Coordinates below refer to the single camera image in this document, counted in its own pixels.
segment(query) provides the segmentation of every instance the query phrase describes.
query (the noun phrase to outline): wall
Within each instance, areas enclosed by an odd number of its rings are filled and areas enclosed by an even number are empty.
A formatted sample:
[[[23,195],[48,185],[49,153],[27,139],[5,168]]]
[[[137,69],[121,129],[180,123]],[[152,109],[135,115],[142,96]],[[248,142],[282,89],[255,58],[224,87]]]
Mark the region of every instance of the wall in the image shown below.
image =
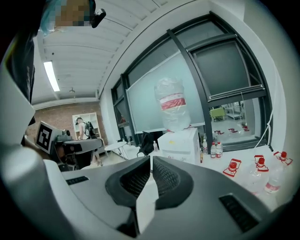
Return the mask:
[[[247,42],[266,77],[273,106],[273,135],[274,150],[288,152],[288,156],[297,157],[297,131],[299,119],[297,103],[300,102],[300,68],[295,48],[288,36],[277,23],[276,19],[259,6],[255,1],[247,0],[211,0],[193,1],[155,20],[128,47],[112,71],[104,91],[110,89],[130,63],[154,40],[173,28],[190,19],[202,16],[209,11],[214,12],[228,22]],[[112,102],[101,99],[113,115]],[[108,122],[112,129],[117,126]],[[289,168],[286,181],[278,193],[278,203],[282,204],[291,198],[297,190],[300,181],[300,162],[294,161]]]
[[[286,134],[277,137],[284,141],[283,149],[287,152],[288,157],[295,160],[288,168],[289,172],[286,174],[285,183],[277,196],[277,200],[283,203],[295,193],[300,184],[300,162],[297,161],[299,156],[297,139],[300,119],[300,112],[298,111],[300,59],[285,30],[274,16],[260,4],[247,2],[244,22],[268,49],[282,81],[284,92],[278,92],[278,100],[275,104],[276,106],[284,104],[282,108],[286,108],[286,111],[279,112],[277,116],[274,115],[274,120],[281,120],[281,115],[286,115],[286,121],[280,125],[281,128],[286,128]]]
[[[113,144],[120,139],[118,125],[113,109],[112,91],[104,89],[100,98],[100,108],[103,118],[103,124],[106,129],[108,144]]]
[[[40,121],[44,121],[58,129],[69,130],[73,139],[76,139],[72,115],[82,113],[97,113],[101,137],[103,138],[104,143],[107,144],[107,137],[102,121],[99,103],[68,104],[37,110],[34,115],[36,123],[29,126],[26,130],[26,133],[30,138],[35,138],[38,132]]]
[[[113,102],[106,98],[111,98],[111,88],[119,80],[120,74],[129,67],[143,50],[164,35],[168,29],[208,14],[209,10],[210,6],[206,0],[174,0],[174,5],[166,4],[165,7],[162,6],[159,11],[151,15],[151,18],[147,18],[145,23],[139,24],[139,29],[135,29],[139,33],[132,34],[134,38],[128,39],[131,42],[123,46],[126,49],[120,55],[120,59],[112,70],[105,87],[103,82],[100,86],[100,91],[103,89],[100,98],[102,115],[107,116],[104,120],[104,126],[106,129],[111,129],[108,135],[110,135],[112,141],[119,139],[120,135],[115,121]]]

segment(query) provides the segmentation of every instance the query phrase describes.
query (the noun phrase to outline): ceiling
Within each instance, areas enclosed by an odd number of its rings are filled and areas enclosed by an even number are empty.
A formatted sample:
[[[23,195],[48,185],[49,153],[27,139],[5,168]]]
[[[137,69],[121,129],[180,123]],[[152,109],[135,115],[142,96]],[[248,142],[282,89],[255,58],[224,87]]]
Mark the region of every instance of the ceiling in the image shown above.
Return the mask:
[[[171,0],[96,0],[106,11],[97,28],[71,27],[35,39],[36,68],[32,103],[96,98],[101,81],[122,44],[147,17]],[[54,92],[43,62],[52,61],[60,91]]]

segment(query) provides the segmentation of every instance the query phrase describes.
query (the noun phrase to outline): floor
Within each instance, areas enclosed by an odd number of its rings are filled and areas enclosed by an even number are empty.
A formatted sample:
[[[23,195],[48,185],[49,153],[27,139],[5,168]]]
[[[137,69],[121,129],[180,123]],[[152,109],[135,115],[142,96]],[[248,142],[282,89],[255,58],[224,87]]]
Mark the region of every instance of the floor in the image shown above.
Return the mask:
[[[232,119],[230,117],[225,117],[224,120],[215,120],[211,122],[212,131],[221,131],[221,135],[216,134],[218,141],[222,143],[235,143],[241,141],[247,141],[255,139],[255,130],[250,129],[249,132],[245,132],[241,125],[240,119]],[[236,133],[230,132],[228,129],[234,128],[238,131]]]
[[[120,162],[125,161],[123,158],[121,158],[117,154],[108,153],[108,155],[109,156],[107,156],[105,154],[100,155],[100,159],[102,161],[103,166],[112,165],[112,164],[116,164],[116,163],[120,163]],[[91,165],[89,165],[87,167],[84,167],[83,169],[89,169],[89,168],[94,168],[94,167],[101,167],[101,166],[98,166],[97,164],[91,163]]]

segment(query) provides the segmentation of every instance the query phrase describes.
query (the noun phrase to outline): black window frame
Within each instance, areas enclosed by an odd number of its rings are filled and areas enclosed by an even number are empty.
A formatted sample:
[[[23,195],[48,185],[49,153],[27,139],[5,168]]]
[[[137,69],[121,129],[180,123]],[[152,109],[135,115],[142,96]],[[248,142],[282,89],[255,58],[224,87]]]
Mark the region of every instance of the black window frame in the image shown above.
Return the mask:
[[[191,26],[198,25],[200,23],[206,23],[206,22],[212,22],[217,27],[219,27],[224,34],[218,35],[215,37],[210,37],[208,39],[199,41],[198,43],[192,44],[188,47],[183,47],[182,43],[178,40],[176,37],[176,34],[178,34],[181,31],[186,30],[187,28],[190,28]],[[212,136],[212,126],[211,126],[211,120],[210,120],[210,108],[217,106],[217,105],[223,105],[227,103],[232,102],[238,102],[253,98],[259,99],[259,105],[260,105],[260,111],[261,111],[261,136],[264,132],[264,130],[267,127],[267,121],[270,119],[270,113],[272,111],[272,104],[271,104],[271,98],[270,98],[270,91],[268,88],[267,81],[265,79],[265,76],[263,74],[262,68],[260,64],[258,63],[258,60],[256,59],[255,55],[253,54],[252,50],[249,48],[247,43],[244,41],[244,39],[232,28],[227,22],[225,22],[222,18],[217,16],[215,13],[211,12],[207,15],[200,16],[198,18],[192,19],[188,22],[185,22],[172,30],[168,29],[164,35],[162,35],[160,38],[158,38],[156,41],[154,41],[149,47],[147,47],[126,69],[126,71],[121,74],[120,80],[116,83],[114,88],[112,89],[112,97],[114,102],[114,107],[116,104],[118,104],[120,101],[125,101],[126,109],[130,113],[129,104],[128,104],[128,98],[127,98],[127,92],[126,89],[130,87],[129,80],[128,80],[128,74],[130,71],[132,71],[138,64],[141,62],[147,55],[149,55],[152,51],[157,49],[161,44],[163,44],[165,41],[171,39],[178,49],[180,50],[182,56],[184,57],[191,74],[193,76],[194,82],[196,84],[198,94],[200,97],[203,115],[204,115],[204,121],[205,121],[205,133],[207,136],[207,141],[210,143],[212,142],[213,136]],[[193,53],[201,48],[205,48],[208,46],[218,45],[221,43],[226,43],[229,41],[233,41],[236,44],[236,47],[240,53],[240,56],[242,58],[248,81],[250,81],[250,73],[248,72],[248,68],[244,59],[244,55],[246,54],[247,57],[249,57],[250,61],[252,62],[252,65],[255,67],[255,70],[257,72],[258,78],[255,78],[255,81],[259,81],[258,85],[249,86],[243,89],[239,90],[233,90],[228,93],[220,93],[216,95],[210,95],[208,86],[206,82],[204,81],[201,71],[199,70],[199,67],[193,57]],[[119,85],[122,84],[123,86],[123,96],[119,97],[117,99],[117,93],[116,89],[119,87]],[[130,119],[125,124],[122,124],[121,126],[118,126],[120,136],[124,136],[124,126],[130,126],[130,130],[132,132],[133,141],[135,143],[135,146],[138,146],[140,144],[138,134],[135,134],[134,127],[133,127],[133,121],[131,119],[131,114],[129,114]],[[270,123],[271,127],[271,134],[270,137],[272,138],[272,121]],[[268,142],[268,135],[266,135],[263,140],[260,142],[259,146],[266,145]],[[224,151],[233,151],[233,150],[242,150],[242,149],[248,149],[256,146],[259,139],[254,139],[250,141],[244,141],[244,142],[235,142],[235,143],[229,143],[224,146]]]

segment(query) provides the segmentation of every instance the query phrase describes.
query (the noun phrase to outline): ceiling light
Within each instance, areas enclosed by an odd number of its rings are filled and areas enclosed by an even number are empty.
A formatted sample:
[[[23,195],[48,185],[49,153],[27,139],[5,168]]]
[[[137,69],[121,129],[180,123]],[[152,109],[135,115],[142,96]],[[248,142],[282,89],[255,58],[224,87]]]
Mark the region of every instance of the ceiling light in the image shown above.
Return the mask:
[[[58,84],[57,84],[57,81],[56,81],[56,78],[55,78],[52,62],[44,62],[44,67],[45,67],[48,79],[51,83],[51,86],[52,86],[53,90],[55,92],[59,91],[60,88],[58,87]]]

